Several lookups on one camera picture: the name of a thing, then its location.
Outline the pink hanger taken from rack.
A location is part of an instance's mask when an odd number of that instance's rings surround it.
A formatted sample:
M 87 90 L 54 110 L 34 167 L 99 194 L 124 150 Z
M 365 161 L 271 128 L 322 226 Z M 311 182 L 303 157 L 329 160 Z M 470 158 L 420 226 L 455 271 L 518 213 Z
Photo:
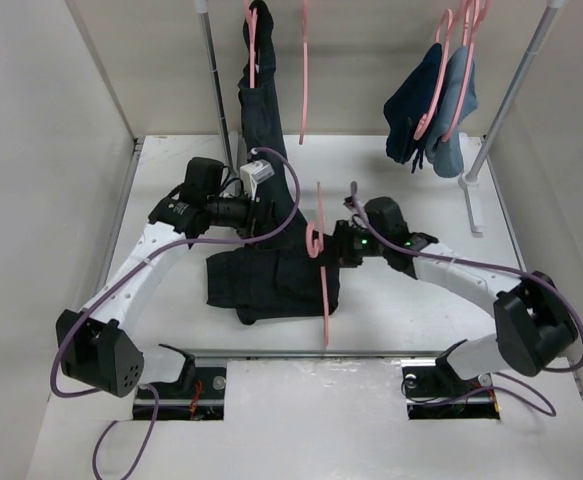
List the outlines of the pink hanger taken from rack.
M 307 254 L 311 259 L 317 259 L 325 248 L 324 241 L 325 218 L 323 195 L 320 182 L 316 183 L 316 193 L 317 193 L 317 221 L 308 223 L 305 231 L 306 250 Z M 323 346 L 324 348 L 327 348 L 329 345 L 330 307 L 326 267 L 321 266 L 319 272 L 323 307 Z

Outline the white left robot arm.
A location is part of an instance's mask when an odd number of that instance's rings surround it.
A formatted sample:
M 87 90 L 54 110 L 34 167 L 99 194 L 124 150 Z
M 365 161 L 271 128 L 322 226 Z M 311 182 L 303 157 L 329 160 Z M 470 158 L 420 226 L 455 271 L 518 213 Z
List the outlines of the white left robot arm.
M 132 336 L 142 312 L 169 270 L 186 249 L 212 244 L 212 226 L 238 232 L 241 245 L 264 211 L 262 193 L 275 178 L 270 162 L 248 161 L 239 169 L 244 191 L 224 194 L 221 162 L 204 157 L 189 161 L 185 180 L 151 210 L 140 238 L 121 267 L 78 311 L 64 310 L 56 321 L 58 351 L 52 363 L 53 393 L 65 398 L 57 384 L 60 374 L 98 391 L 123 398 L 137 386 L 160 383 L 175 397 L 194 387 L 191 357 L 170 346 L 140 349 Z

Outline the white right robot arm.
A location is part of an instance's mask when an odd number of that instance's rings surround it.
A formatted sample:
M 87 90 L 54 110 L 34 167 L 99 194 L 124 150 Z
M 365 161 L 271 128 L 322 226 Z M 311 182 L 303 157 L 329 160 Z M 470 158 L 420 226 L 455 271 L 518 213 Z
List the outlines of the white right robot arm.
M 534 377 L 579 340 L 579 324 L 547 275 L 464 259 L 436 237 L 410 231 L 389 197 L 360 204 L 349 196 L 344 203 L 353 216 L 337 222 L 327 248 L 340 267 L 381 257 L 393 270 L 449 291 L 494 321 L 494 333 L 452 344 L 427 369 L 423 379 L 433 396 L 461 395 L 470 382 L 502 370 Z

